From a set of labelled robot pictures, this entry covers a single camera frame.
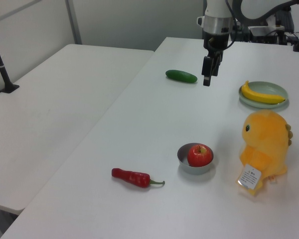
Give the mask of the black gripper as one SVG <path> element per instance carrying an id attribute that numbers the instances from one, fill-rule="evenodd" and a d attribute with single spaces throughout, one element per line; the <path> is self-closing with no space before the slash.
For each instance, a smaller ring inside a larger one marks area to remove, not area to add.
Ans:
<path id="1" fill-rule="evenodd" d="M 228 46 L 230 34 L 203 33 L 204 48 L 208 51 L 202 65 L 203 85 L 209 87 L 211 75 L 218 76 L 219 66 L 223 60 L 223 52 Z"/>

